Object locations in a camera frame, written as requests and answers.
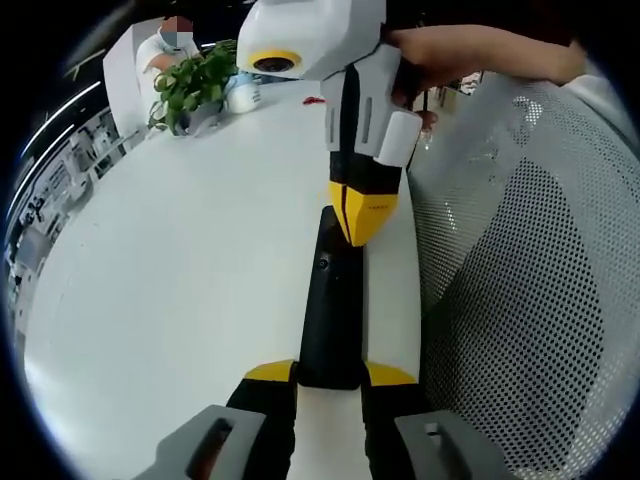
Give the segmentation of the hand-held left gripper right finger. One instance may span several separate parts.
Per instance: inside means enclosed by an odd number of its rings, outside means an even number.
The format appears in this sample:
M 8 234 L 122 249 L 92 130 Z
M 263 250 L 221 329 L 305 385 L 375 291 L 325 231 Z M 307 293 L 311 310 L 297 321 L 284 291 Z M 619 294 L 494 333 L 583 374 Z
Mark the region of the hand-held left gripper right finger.
M 417 381 L 364 364 L 365 454 L 374 479 L 508 479 L 504 455 L 459 415 L 430 408 Z

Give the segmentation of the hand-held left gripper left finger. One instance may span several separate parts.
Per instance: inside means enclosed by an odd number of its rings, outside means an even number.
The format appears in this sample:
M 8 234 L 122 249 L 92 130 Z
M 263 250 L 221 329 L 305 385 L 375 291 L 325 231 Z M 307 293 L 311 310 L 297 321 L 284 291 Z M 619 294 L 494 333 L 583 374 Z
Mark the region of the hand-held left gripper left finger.
M 296 362 L 248 371 L 224 405 L 211 405 L 159 442 L 139 479 L 285 479 L 295 448 Z

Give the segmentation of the person's right hand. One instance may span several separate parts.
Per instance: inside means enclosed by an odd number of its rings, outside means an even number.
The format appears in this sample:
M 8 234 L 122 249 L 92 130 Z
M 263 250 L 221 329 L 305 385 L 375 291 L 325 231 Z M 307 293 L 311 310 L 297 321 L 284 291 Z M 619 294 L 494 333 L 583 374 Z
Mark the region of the person's right hand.
M 449 84 L 473 71 L 460 25 L 394 30 L 388 44 L 398 48 L 405 62 L 394 86 L 394 102 L 409 109 L 430 88 Z

